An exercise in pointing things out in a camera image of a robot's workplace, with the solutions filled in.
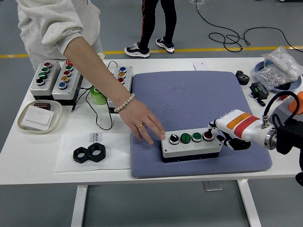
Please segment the person's right hand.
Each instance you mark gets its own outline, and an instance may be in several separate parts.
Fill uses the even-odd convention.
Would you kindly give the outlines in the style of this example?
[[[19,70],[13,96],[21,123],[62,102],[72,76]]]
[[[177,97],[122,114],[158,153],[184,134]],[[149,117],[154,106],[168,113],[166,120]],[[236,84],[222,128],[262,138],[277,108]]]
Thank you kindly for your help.
[[[160,140],[165,139],[165,130],[161,122],[144,103],[137,99],[133,99],[119,111],[119,115],[138,140],[145,139],[150,145],[154,143],[146,128],[149,128]]]

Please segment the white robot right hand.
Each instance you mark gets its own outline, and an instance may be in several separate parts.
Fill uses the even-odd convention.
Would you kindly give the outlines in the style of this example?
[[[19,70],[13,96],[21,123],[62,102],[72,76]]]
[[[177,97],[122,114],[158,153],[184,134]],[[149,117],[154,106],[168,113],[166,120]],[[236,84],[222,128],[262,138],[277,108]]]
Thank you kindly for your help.
[[[213,128],[217,128],[222,135],[216,136],[217,139],[231,150],[244,150],[255,142],[260,146],[273,150],[277,144],[277,130],[268,121],[268,117],[259,119],[235,109],[209,123],[208,133]]]

